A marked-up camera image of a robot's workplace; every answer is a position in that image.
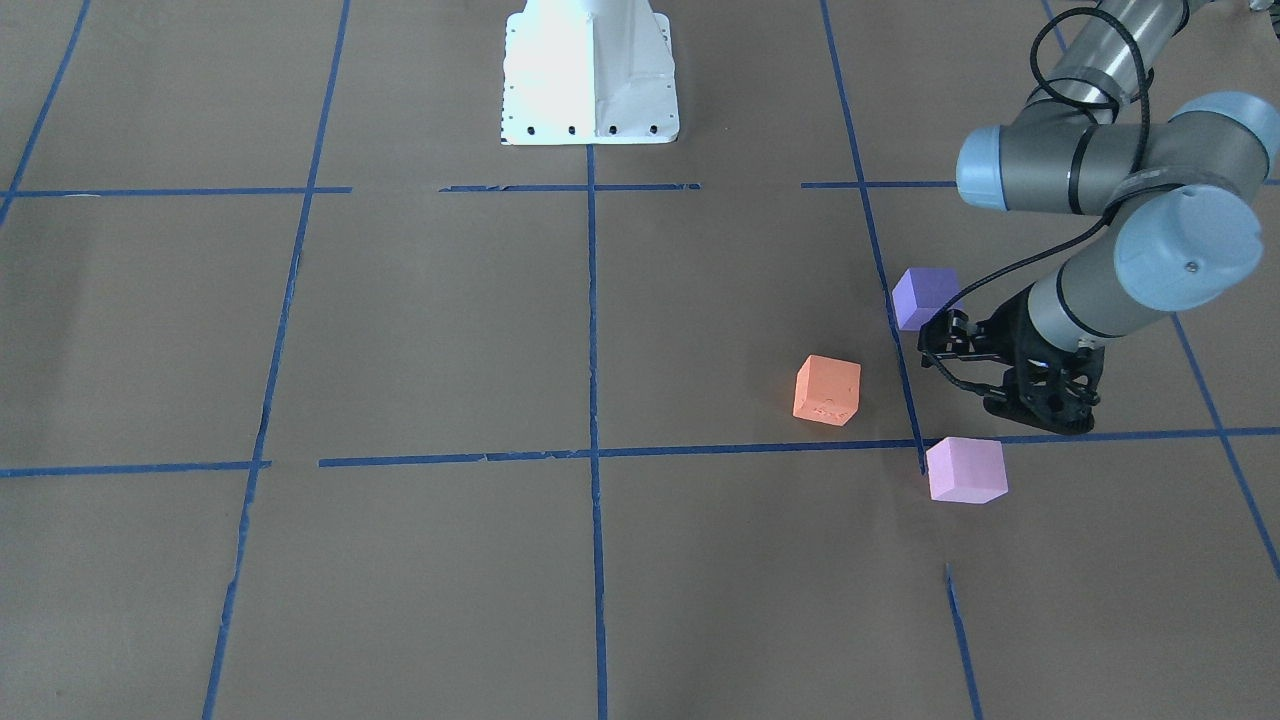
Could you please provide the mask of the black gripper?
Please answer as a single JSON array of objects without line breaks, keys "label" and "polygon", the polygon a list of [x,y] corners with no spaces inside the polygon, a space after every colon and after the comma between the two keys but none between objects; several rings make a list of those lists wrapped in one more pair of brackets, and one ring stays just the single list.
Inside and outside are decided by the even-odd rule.
[{"label": "black gripper", "polygon": [[1105,350],[1062,350],[1050,343],[1030,316],[1032,288],[1025,288],[982,322],[983,350],[1007,366],[998,398],[984,409],[1023,425],[1060,436],[1094,429]]}]

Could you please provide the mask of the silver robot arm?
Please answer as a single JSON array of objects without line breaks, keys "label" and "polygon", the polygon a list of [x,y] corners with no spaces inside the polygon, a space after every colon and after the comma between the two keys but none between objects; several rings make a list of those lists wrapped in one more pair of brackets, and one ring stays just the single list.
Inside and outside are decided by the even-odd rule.
[{"label": "silver robot arm", "polygon": [[1001,364],[1002,380],[963,380],[1002,419],[1061,436],[1094,428],[1107,346],[1245,279],[1263,254],[1251,208],[1277,165],[1277,109],[1251,94],[1197,97],[1149,118],[1155,60],[1198,1],[1098,1],[1038,33],[1084,24],[1051,70],[1029,51],[1036,88],[1015,120],[973,131],[956,161],[974,208],[1088,217],[1053,247],[1066,260],[974,322],[956,299],[922,329],[923,366]]}]

